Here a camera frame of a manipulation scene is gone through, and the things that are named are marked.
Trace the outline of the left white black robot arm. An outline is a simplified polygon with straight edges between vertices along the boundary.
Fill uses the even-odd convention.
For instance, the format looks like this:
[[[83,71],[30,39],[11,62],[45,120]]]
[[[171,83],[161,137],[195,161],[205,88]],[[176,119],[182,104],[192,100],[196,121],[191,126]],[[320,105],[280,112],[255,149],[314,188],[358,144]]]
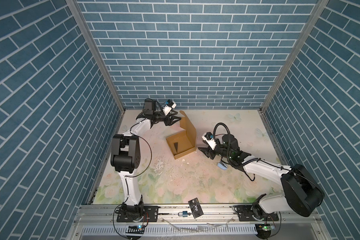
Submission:
[[[153,125],[163,122],[171,126],[180,121],[175,111],[177,103],[167,100],[163,105],[153,99],[145,99],[143,110],[136,122],[123,134],[113,136],[110,163],[122,180],[125,200],[121,211],[141,217],[144,213],[144,201],[138,185],[137,169],[141,162],[140,140]]]

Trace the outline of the brown cardboard box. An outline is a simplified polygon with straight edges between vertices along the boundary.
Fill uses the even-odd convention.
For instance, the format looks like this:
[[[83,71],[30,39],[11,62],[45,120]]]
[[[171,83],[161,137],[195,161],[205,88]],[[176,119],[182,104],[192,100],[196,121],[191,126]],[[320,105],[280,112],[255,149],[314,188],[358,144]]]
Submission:
[[[180,127],[184,130],[166,138],[175,160],[196,151],[196,128],[184,111],[180,111],[180,113],[183,115],[180,120]],[[174,147],[176,142],[178,142],[178,152],[176,152]]]

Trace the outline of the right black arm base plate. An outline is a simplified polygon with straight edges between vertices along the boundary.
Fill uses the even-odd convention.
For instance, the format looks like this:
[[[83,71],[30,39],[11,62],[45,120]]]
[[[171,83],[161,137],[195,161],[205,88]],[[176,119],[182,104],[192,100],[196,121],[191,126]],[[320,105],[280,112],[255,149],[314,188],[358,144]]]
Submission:
[[[260,207],[249,204],[245,205],[234,205],[232,207],[234,212],[237,214],[240,222],[250,221],[279,221],[278,213],[265,213]]]

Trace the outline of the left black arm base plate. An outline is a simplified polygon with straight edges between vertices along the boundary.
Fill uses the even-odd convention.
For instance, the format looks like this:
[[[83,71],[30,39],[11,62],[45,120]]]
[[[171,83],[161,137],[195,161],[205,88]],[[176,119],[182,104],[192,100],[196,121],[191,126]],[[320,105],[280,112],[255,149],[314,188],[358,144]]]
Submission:
[[[133,210],[130,211],[127,211],[127,207],[120,207],[116,210],[115,217],[117,217],[118,223],[142,222],[143,217],[148,218],[146,221],[149,223],[154,223],[158,220],[158,214],[158,206],[133,207]]]

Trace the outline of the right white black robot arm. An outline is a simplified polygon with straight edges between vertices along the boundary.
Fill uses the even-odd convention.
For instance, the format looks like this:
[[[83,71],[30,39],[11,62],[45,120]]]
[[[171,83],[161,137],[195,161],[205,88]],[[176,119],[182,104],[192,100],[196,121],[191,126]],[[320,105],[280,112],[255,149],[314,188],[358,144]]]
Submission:
[[[243,152],[233,135],[223,135],[219,140],[208,132],[202,138],[207,147],[199,150],[206,157],[214,159],[220,156],[227,159],[226,162],[220,162],[220,168],[230,165],[246,176],[253,174],[282,186],[282,193],[275,196],[262,194],[253,202],[251,212],[256,220],[261,221],[274,212],[291,211],[309,217],[322,204],[325,194],[304,166],[283,166]]]

